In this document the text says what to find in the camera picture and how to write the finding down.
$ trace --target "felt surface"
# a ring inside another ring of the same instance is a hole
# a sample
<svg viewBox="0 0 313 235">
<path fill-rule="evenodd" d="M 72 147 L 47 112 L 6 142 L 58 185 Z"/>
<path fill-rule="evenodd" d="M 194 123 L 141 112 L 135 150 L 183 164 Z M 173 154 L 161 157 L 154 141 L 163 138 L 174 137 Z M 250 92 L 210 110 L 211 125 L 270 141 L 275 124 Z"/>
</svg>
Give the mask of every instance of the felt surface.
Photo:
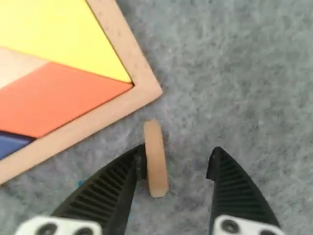
<svg viewBox="0 0 313 235">
<path fill-rule="evenodd" d="M 132 87 L 50 62 L 0 89 L 0 130 L 40 138 Z"/>
<path fill-rule="evenodd" d="M 0 46 L 131 83 L 85 0 L 1 0 Z"/>
<path fill-rule="evenodd" d="M 169 194 L 137 187 L 127 235 L 207 234 L 214 146 L 253 178 L 287 234 L 313 230 L 313 1 L 119 0 L 164 95 L 0 188 L 1 235 L 163 127 Z"/>
</svg>

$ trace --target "blue puzzle piece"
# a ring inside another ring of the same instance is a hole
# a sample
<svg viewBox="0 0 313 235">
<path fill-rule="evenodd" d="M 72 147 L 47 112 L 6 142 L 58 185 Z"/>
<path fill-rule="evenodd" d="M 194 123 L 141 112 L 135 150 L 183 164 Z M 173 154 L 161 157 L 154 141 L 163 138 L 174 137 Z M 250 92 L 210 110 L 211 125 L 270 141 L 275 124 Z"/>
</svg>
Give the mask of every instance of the blue puzzle piece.
<svg viewBox="0 0 313 235">
<path fill-rule="evenodd" d="M 0 131 L 0 160 L 25 147 L 35 138 Z"/>
</svg>

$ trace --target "wooden disc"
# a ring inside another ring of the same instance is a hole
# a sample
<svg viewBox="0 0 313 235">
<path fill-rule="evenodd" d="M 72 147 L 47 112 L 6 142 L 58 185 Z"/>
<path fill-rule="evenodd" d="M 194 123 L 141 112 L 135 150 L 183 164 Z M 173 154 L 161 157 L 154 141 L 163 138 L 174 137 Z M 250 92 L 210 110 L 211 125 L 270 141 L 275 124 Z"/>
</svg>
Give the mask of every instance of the wooden disc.
<svg viewBox="0 0 313 235">
<path fill-rule="evenodd" d="M 147 156 L 147 177 L 152 197 L 163 197 L 169 189 L 163 137 L 156 120 L 144 124 L 144 138 Z"/>
</svg>

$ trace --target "gray carpet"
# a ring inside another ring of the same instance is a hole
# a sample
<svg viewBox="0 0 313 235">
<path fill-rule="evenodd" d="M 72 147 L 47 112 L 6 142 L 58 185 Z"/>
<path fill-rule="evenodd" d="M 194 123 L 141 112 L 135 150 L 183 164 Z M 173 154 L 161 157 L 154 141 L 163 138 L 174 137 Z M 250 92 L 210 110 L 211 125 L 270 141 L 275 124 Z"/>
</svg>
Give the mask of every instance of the gray carpet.
<svg viewBox="0 0 313 235">
<path fill-rule="evenodd" d="M 164 95 L 0 188 L 0 235 L 163 127 L 170 193 L 137 187 L 127 235 L 207 234 L 214 146 L 249 173 L 288 234 L 313 230 L 313 1 L 119 0 Z"/>
</svg>

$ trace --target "orange puzzle piece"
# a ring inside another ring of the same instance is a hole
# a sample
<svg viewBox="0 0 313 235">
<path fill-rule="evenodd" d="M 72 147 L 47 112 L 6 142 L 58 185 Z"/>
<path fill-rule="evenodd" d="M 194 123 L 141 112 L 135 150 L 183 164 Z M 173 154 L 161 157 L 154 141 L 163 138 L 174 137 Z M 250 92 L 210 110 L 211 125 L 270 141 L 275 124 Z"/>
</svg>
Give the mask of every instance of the orange puzzle piece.
<svg viewBox="0 0 313 235">
<path fill-rule="evenodd" d="M 39 138 L 132 86 L 47 63 L 0 89 L 0 130 Z"/>
</svg>

